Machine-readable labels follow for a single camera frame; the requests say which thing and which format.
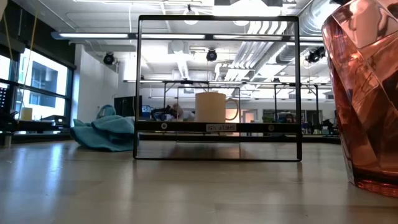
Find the pink glass vase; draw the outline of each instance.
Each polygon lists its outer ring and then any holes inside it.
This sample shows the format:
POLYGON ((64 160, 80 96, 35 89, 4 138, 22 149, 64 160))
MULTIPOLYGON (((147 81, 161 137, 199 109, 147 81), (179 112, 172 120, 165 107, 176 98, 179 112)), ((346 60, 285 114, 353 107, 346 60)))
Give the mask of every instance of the pink glass vase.
POLYGON ((349 181, 398 197, 398 0, 354 0, 322 27, 349 181))

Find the teal fabric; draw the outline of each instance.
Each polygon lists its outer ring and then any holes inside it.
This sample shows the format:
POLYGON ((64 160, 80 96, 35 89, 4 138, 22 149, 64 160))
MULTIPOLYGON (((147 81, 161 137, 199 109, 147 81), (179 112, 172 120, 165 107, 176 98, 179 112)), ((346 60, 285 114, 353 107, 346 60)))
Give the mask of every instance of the teal fabric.
POLYGON ((106 110, 110 111, 108 115, 96 119, 91 124, 74 119, 75 126, 71 128, 70 135, 77 143, 91 149, 131 151, 134 144, 133 120, 109 115, 112 114, 111 110, 106 110))
POLYGON ((116 110, 114 109, 114 107, 111 105, 105 105, 99 110, 97 114, 97 119, 112 115, 116 115, 116 110))

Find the monitor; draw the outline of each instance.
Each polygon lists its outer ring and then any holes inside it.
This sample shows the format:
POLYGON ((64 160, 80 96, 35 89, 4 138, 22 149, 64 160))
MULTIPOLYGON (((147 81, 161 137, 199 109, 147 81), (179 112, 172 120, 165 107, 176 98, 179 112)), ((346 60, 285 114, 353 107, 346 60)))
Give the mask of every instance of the monitor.
MULTIPOLYGON (((116 110, 117 115, 120 115, 123 117, 136 116, 134 114, 135 107, 136 107, 136 97, 135 96, 117 97, 114 99, 114 109, 116 110)), ((142 96, 139 96, 138 113, 139 113, 139 116, 142 116, 142 96)))

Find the wooden floor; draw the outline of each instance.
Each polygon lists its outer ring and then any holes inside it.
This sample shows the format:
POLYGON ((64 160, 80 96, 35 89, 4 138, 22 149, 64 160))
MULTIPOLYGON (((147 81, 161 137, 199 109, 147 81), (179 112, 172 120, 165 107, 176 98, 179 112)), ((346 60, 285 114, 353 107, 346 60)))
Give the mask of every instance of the wooden floor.
MULTIPOLYGON (((163 154, 175 153, 165 145, 163 154)), ((245 153, 294 147, 253 144, 245 153)), ((184 162, 60 142, 0 149, 0 223, 397 224, 398 199, 349 184, 339 145, 304 144, 301 163, 184 162)))

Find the security camera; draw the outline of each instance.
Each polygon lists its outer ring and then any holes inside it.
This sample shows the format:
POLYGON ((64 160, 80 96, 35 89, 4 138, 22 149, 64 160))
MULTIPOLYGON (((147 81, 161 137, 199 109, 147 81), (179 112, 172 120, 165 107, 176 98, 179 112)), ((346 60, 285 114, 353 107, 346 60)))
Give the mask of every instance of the security camera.
POLYGON ((214 62, 217 59, 217 53, 215 49, 209 49, 206 56, 207 61, 214 62))
POLYGON ((315 50, 311 50, 310 54, 305 58, 305 60, 308 63, 315 63, 321 60, 323 57, 325 57, 325 48, 318 47, 315 50))
POLYGON ((114 65, 117 62, 116 58, 113 56, 113 52, 107 52, 104 57, 105 65, 114 65))

